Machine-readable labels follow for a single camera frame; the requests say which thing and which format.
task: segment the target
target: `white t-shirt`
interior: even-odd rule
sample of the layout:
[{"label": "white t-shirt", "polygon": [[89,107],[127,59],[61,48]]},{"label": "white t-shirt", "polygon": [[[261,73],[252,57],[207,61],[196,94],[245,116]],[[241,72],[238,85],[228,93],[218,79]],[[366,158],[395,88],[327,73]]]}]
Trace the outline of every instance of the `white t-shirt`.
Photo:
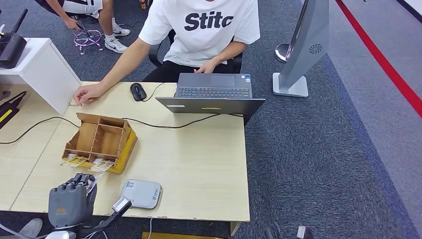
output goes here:
[{"label": "white t-shirt", "polygon": [[258,40],[257,0],[154,0],[139,38],[159,44],[171,29],[175,41],[164,57],[179,65],[200,67],[234,41]]}]

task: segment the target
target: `robotic hand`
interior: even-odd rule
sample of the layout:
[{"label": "robotic hand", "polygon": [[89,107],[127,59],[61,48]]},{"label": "robotic hand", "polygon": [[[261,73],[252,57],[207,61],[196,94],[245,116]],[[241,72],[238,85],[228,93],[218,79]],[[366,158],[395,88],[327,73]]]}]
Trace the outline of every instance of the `robotic hand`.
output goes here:
[{"label": "robotic hand", "polygon": [[48,200],[48,219],[56,229],[72,228],[92,216],[97,185],[88,192],[91,174],[78,173],[66,183],[53,188]]},{"label": "robotic hand", "polygon": [[132,203],[125,197],[114,205],[114,213],[98,226],[84,228],[84,222],[93,215],[97,184],[91,174],[78,173],[66,183],[53,188],[48,200],[48,219],[55,227],[46,239],[79,239],[83,234],[100,232],[120,218]]}]

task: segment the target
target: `cardboard box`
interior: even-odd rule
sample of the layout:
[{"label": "cardboard box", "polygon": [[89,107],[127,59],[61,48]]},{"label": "cardboard box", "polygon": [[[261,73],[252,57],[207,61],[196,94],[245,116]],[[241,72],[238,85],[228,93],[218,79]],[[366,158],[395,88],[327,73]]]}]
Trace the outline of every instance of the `cardboard box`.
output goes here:
[{"label": "cardboard box", "polygon": [[123,119],[76,113],[82,124],[75,136],[66,144],[62,158],[69,154],[88,158],[81,164],[91,168],[96,158],[114,162],[108,171],[121,174],[126,167],[138,137]]}]

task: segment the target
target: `black cable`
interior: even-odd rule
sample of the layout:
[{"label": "black cable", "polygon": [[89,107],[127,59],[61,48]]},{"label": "black cable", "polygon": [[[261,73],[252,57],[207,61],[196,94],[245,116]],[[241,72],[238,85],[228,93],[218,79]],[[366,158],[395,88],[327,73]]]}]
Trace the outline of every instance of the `black cable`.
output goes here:
[{"label": "black cable", "polygon": [[134,28],[138,23],[144,23],[143,21],[137,21],[133,24],[133,26],[129,25],[129,24],[118,24],[119,26],[129,26],[130,28]]},{"label": "black cable", "polygon": [[77,126],[76,124],[74,124],[73,122],[71,122],[70,120],[68,120],[68,119],[65,119],[65,118],[62,118],[62,117],[51,117],[51,118],[48,118],[48,119],[46,119],[46,120],[42,120],[42,121],[40,121],[40,122],[38,122],[38,123],[36,123],[36,124],[34,124],[31,128],[29,128],[28,130],[26,130],[21,136],[19,136],[19,138],[17,138],[17,139],[15,139],[14,141],[12,141],[12,142],[0,142],[0,144],[11,144],[11,143],[15,143],[15,142],[17,142],[18,140],[20,140],[25,134],[27,134],[31,129],[33,129],[35,126],[37,126],[37,125],[39,125],[40,123],[43,123],[43,122],[46,122],[46,121],[49,121],[49,120],[52,120],[52,119],[62,119],[62,120],[65,120],[65,121],[67,121],[67,122],[69,122],[69,123],[71,123],[71,124],[73,124],[74,126],[76,126],[76,127],[78,127],[79,128],[79,126]]},{"label": "black cable", "polygon": [[[139,121],[139,120],[135,120],[135,119],[131,119],[131,118],[121,118],[122,120],[131,120],[131,121],[135,121],[135,122],[138,122],[138,123],[141,123],[141,124],[144,124],[144,125],[147,125],[147,126],[150,126],[150,127],[154,127],[154,128],[183,128],[183,127],[186,127],[186,126],[189,126],[189,125],[191,125],[191,124],[193,124],[193,123],[197,123],[197,122],[201,122],[201,121],[204,121],[204,120],[208,120],[208,119],[210,119],[210,118],[212,118],[212,117],[216,117],[216,116],[219,116],[219,115],[221,115],[221,114],[215,114],[215,115],[212,115],[212,116],[208,116],[208,117],[205,117],[205,118],[202,118],[202,119],[198,119],[198,120],[195,120],[195,121],[192,121],[192,122],[190,122],[190,123],[187,123],[187,124],[184,124],[184,125],[181,125],[181,126],[160,126],[160,125],[152,125],[152,124],[149,124],[149,123],[145,123],[145,122],[142,122],[142,121]],[[235,116],[235,117],[240,117],[240,118],[250,118],[250,117],[252,117],[252,116],[240,116],[240,115],[233,115],[233,114],[230,114],[230,116]],[[52,120],[52,119],[61,119],[61,120],[64,120],[64,121],[67,121],[67,122],[69,122],[69,123],[71,123],[73,126],[75,126],[75,127],[78,127],[79,128],[79,126],[77,126],[76,124],[74,124],[73,122],[71,122],[70,120],[68,120],[68,119],[65,119],[65,118],[62,118],[62,117],[51,117],[51,118],[48,118],[48,119],[44,119],[44,120],[42,120],[42,121],[40,121],[40,122],[38,122],[38,123],[36,123],[36,124],[34,124],[33,126],[31,126],[29,129],[27,129],[21,136],[19,136],[17,139],[15,139],[14,141],[11,141],[11,142],[0,142],[0,144],[12,144],[12,143],[15,143],[15,142],[17,142],[18,140],[20,140],[25,134],[27,134],[31,129],[33,129],[34,127],[36,127],[37,125],[39,125],[39,124],[41,124],[41,123],[43,123],[43,122],[46,122],[46,121],[49,121],[49,120]]]},{"label": "black cable", "polygon": [[157,87],[155,87],[155,89],[154,89],[154,91],[152,92],[151,96],[150,96],[148,99],[144,100],[143,102],[147,102],[148,100],[150,100],[150,99],[154,96],[155,91],[158,89],[158,87],[162,86],[164,83],[165,83],[165,82],[163,82],[163,83],[161,83],[160,85],[158,85]]},{"label": "black cable", "polygon": [[144,125],[147,125],[147,126],[150,126],[150,127],[154,127],[154,128],[183,128],[183,127],[186,127],[186,126],[191,125],[193,123],[197,123],[197,122],[200,122],[200,121],[203,121],[203,120],[208,120],[209,118],[216,117],[216,116],[219,116],[219,115],[221,115],[221,114],[215,114],[215,115],[212,115],[212,116],[208,116],[208,117],[205,117],[205,118],[202,118],[202,119],[199,119],[199,120],[192,121],[190,123],[184,124],[182,126],[158,126],[158,125],[148,124],[148,123],[139,121],[137,119],[136,120],[135,119],[131,119],[131,118],[121,118],[121,119],[122,120],[124,120],[124,119],[125,120],[132,120],[132,121],[135,121],[135,122],[138,122],[138,123],[142,123]]}]

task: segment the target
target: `gray laptop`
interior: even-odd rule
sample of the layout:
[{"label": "gray laptop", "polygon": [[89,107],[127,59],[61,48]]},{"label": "gray laptop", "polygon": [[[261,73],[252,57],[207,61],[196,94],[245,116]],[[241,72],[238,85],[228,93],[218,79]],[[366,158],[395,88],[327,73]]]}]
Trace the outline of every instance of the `gray laptop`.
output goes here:
[{"label": "gray laptop", "polygon": [[181,73],[174,97],[156,97],[174,113],[253,115],[265,99],[253,99],[249,74]]}]

